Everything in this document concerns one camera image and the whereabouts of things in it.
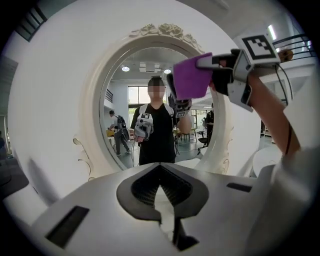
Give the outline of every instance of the ceiling light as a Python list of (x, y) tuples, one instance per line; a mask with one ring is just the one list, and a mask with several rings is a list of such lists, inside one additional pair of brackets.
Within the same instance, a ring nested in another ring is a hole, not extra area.
[(123, 66), (122, 67), (122, 71), (124, 72), (128, 72), (130, 70), (130, 68), (128, 66)]
[(272, 25), (268, 26), (268, 29), (269, 29), (270, 34), (272, 36), (272, 40), (275, 40), (277, 37), (276, 37), (275, 31), (274, 31), (274, 28), (272, 27)]

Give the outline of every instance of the carved rose decoration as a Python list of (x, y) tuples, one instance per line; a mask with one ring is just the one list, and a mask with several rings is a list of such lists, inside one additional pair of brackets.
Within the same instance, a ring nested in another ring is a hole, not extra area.
[(191, 44), (197, 43), (197, 41), (193, 38), (193, 36), (191, 34), (186, 34), (184, 36), (184, 40), (186, 40), (188, 43), (191, 43)]
[(145, 36), (146, 34), (149, 33), (157, 33), (158, 30), (156, 29), (155, 25), (153, 24), (148, 24), (146, 26), (144, 26), (143, 28), (141, 28), (141, 35)]
[(170, 31), (170, 35), (182, 40), (184, 38), (184, 30), (181, 27), (173, 25), (172, 30)]
[(159, 35), (162, 35), (162, 34), (168, 35), (170, 34), (173, 26), (172, 24), (163, 23), (159, 25), (158, 28), (159, 28)]

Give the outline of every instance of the white surface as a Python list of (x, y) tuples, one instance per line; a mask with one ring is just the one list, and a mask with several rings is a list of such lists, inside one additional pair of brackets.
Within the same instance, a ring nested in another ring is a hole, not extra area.
[(114, 145), (116, 145), (115, 137), (108, 137), (108, 141), (109, 141), (109, 143), (111, 144), (112, 147), (113, 147)]
[(28, 46), (28, 41), (13, 31), (1, 54), (19, 63), (28, 50)]
[(260, 149), (253, 157), (253, 171), (258, 177), (263, 167), (277, 164), (282, 157), (280, 149), (276, 145)]
[(48, 208), (30, 183), (6, 197), (3, 204), (11, 215), (30, 226)]
[(129, 127), (131, 124), (129, 124), (128, 83), (125, 81), (110, 83), (109, 88), (113, 93), (114, 113), (122, 116), (126, 126)]
[(113, 103), (111, 103), (109, 100), (107, 100), (106, 98), (104, 99), (104, 106), (109, 108), (109, 109), (115, 109), (115, 106)]
[(228, 175), (236, 176), (259, 148), (261, 119), (256, 111), (249, 112), (233, 103), (231, 112), (234, 128), (228, 145)]
[(184, 166), (184, 167), (188, 167), (188, 168), (195, 168), (196, 165), (199, 162), (200, 162), (200, 159), (194, 158), (194, 159), (190, 159), (190, 160), (184, 160), (184, 161), (176, 162), (175, 164), (178, 165), (178, 166)]
[[(174, 15), (168, 6), (175, 10)], [(40, 27), (18, 60), (8, 107), (11, 144), (27, 177), (33, 161), (60, 197), (87, 181), (88, 167), (78, 161), (83, 149), (73, 143), (79, 131), (80, 95), (86, 74), (112, 42), (145, 24), (164, 22), (185, 28), (214, 55), (236, 46), (211, 20), (174, 0), (161, 4), (157, 0), (78, 0)], [(255, 127), (250, 125), (248, 122), (244, 129), (241, 124), (236, 134), (246, 137), (246, 144), (252, 141), (255, 145), (259, 136), (255, 138), (248, 129)], [(243, 140), (234, 140), (234, 144), (233, 151), (243, 151)], [(252, 148), (245, 152), (244, 162)], [(238, 161), (234, 156), (230, 154), (230, 162)]]
[(320, 145), (320, 78), (319, 66), (296, 93), (284, 114), (299, 140), (301, 148)]
[(174, 207), (170, 203), (161, 186), (159, 186), (156, 192), (154, 206), (154, 208), (161, 214), (161, 230), (166, 233), (169, 239), (172, 238), (175, 227)]
[(112, 123), (112, 119), (110, 117), (110, 114), (109, 114), (109, 111), (110, 110), (114, 110), (114, 109), (111, 109), (111, 108), (108, 108), (108, 107), (104, 107), (104, 128), (105, 130), (108, 129), (108, 127), (110, 127), (111, 123)]

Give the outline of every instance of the white mirror frame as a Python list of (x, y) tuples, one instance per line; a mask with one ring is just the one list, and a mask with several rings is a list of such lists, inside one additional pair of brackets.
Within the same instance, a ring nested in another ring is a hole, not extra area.
[[(104, 127), (104, 99), (108, 84), (119, 65), (133, 53), (145, 48), (161, 47), (177, 51), (187, 58), (204, 53), (190, 34), (174, 24), (157, 28), (148, 24), (132, 31), (110, 45), (86, 76), (79, 104), (79, 131), (73, 142), (83, 147), (79, 161), (89, 167), (88, 180), (126, 169), (107, 143)], [(229, 167), (228, 143), (231, 140), (230, 101), (211, 90), (214, 107), (214, 127), (211, 144), (195, 169), (226, 174)]]

